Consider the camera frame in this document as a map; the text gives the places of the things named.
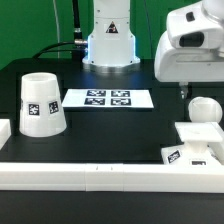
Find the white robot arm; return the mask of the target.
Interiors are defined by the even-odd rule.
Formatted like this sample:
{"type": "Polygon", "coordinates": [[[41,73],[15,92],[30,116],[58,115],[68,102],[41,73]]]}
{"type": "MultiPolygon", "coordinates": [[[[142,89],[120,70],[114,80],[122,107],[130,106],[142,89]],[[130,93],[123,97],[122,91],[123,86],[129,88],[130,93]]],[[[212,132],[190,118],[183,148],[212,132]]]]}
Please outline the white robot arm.
{"type": "MultiPolygon", "coordinates": [[[[93,0],[86,69],[118,73],[140,63],[130,31],[130,0],[93,0]]],[[[160,82],[224,82],[224,0],[200,0],[170,12],[154,62],[160,82]]]]}

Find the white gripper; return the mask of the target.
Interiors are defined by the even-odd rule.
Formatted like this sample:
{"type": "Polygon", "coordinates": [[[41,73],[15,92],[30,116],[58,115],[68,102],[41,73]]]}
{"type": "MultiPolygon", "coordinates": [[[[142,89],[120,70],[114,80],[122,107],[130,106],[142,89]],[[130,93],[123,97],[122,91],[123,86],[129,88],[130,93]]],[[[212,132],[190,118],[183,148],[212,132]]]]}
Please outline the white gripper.
{"type": "Polygon", "coordinates": [[[159,40],[155,78],[160,82],[179,82],[182,99],[188,97],[188,82],[224,82],[224,57],[216,51],[174,48],[168,34],[159,40]]]}

